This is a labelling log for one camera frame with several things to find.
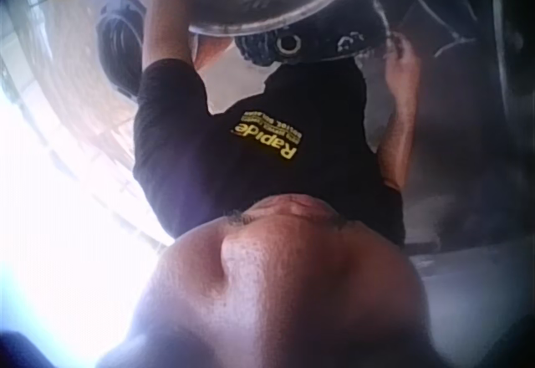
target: wrist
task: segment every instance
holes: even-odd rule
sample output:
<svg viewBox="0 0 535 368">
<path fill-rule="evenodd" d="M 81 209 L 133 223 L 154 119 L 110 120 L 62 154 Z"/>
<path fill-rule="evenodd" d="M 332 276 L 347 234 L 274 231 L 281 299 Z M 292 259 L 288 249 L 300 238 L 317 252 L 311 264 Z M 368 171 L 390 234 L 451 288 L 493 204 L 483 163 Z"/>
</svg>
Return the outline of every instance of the wrist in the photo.
<svg viewBox="0 0 535 368">
<path fill-rule="evenodd" d="M 395 111 L 401 116 L 411 117 L 418 109 L 418 97 L 416 95 L 396 95 Z"/>
</svg>

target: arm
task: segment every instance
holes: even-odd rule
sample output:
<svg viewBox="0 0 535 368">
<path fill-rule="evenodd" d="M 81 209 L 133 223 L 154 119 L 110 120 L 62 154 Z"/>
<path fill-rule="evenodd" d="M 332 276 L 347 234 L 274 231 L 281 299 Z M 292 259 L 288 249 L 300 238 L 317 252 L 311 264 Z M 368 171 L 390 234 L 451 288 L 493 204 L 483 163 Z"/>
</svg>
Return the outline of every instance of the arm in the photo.
<svg viewBox="0 0 535 368">
<path fill-rule="evenodd" d="M 162 59 L 193 65 L 189 43 L 189 0 L 150 0 L 145 19 L 143 70 Z"/>
<path fill-rule="evenodd" d="M 420 60 L 407 38 L 396 34 L 399 48 L 388 42 L 386 82 L 395 98 L 395 112 L 390 117 L 377 156 L 381 174 L 388 187 L 401 191 L 409 170 L 410 153 L 415 131 Z"/>
<path fill-rule="evenodd" d="M 150 0 L 134 123 L 134 177 L 173 237 L 184 227 L 177 208 L 199 193 L 191 155 L 213 123 L 204 83 L 191 62 L 189 21 L 187 0 Z"/>
</svg>

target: man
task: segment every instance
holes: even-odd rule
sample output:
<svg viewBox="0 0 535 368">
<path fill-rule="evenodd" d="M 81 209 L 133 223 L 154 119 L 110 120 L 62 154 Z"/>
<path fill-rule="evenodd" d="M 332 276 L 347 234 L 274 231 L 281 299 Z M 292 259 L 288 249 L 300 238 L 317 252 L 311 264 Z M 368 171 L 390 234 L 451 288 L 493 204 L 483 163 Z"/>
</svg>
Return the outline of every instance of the man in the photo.
<svg viewBox="0 0 535 368">
<path fill-rule="evenodd" d="M 400 252 L 420 62 L 389 42 L 373 154 L 353 61 L 283 66 L 210 115 L 187 0 L 151 0 L 135 177 L 176 242 L 102 367 L 444 366 Z"/>
</svg>

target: hand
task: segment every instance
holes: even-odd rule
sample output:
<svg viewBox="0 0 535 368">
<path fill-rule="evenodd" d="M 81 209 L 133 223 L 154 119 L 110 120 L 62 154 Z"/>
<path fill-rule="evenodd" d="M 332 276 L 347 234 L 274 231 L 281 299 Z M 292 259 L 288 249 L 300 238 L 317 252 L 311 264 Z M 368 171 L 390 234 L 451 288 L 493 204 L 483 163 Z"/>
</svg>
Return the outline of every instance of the hand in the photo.
<svg viewBox="0 0 535 368">
<path fill-rule="evenodd" d="M 401 33 L 394 33 L 394 37 L 388 39 L 387 47 L 386 84 L 395 98 L 397 111 L 415 111 L 420 86 L 420 59 Z"/>
</svg>

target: metal rim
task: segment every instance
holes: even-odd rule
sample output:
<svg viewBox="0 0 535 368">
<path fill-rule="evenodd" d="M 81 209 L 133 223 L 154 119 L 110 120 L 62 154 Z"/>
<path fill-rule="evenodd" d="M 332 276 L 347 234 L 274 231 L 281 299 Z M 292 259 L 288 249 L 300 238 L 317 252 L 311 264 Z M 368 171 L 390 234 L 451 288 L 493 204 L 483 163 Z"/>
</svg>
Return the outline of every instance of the metal rim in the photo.
<svg viewBox="0 0 535 368">
<path fill-rule="evenodd" d="M 190 30 L 207 36 L 225 37 L 279 29 L 317 13 L 336 0 L 202 1 L 196 5 L 201 11 L 196 13 L 198 18 L 192 21 Z"/>
<path fill-rule="evenodd" d="M 279 29 L 291 23 L 296 23 L 306 17 L 309 17 L 335 0 L 242 0 L 244 6 L 242 8 L 255 8 L 255 12 L 262 11 L 262 6 L 265 8 L 266 4 L 291 4 L 298 3 L 292 9 L 282 10 L 269 18 L 262 20 L 252 20 L 240 23 L 209 23 L 205 21 L 194 21 L 191 25 L 191 31 L 199 34 L 206 34 L 211 36 L 240 36 L 250 35 L 255 33 L 262 33 Z"/>
</svg>

